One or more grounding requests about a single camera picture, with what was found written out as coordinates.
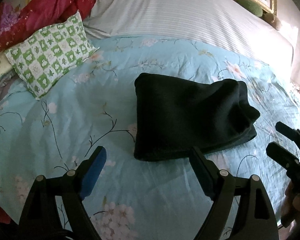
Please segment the person right hand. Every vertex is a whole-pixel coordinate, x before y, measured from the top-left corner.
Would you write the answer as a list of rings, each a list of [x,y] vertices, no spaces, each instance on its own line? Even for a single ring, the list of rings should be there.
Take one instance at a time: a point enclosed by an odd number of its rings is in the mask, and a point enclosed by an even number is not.
[[[290,181],[285,190],[285,200],[281,207],[281,216],[288,214],[292,208],[300,212],[300,194],[295,193],[293,183]]]

